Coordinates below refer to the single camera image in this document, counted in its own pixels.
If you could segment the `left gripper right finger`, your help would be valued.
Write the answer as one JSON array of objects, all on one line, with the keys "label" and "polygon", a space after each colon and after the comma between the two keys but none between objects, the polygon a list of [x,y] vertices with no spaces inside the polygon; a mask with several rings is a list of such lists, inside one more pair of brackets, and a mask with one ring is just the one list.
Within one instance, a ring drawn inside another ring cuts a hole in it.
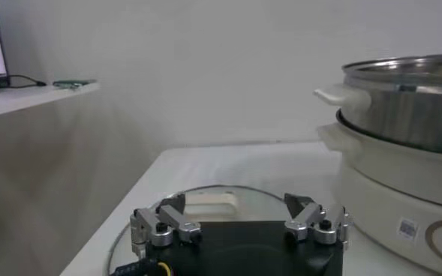
[{"label": "left gripper right finger", "polygon": [[291,193],[284,195],[284,203],[291,216],[284,222],[284,229],[295,242],[303,242],[311,235],[320,245],[348,245],[350,215],[344,206],[324,208],[309,196]]}]

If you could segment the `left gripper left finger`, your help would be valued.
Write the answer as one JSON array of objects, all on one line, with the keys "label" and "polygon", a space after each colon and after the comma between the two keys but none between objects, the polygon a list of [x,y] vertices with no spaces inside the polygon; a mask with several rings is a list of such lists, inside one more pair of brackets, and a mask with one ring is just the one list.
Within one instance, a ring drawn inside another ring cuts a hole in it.
[{"label": "left gripper left finger", "polygon": [[147,244],[154,248],[167,248],[177,234],[181,243],[198,245],[202,241],[199,222],[184,215],[185,193],[164,198],[151,208],[136,208],[130,216],[131,250],[139,259],[146,253]]}]

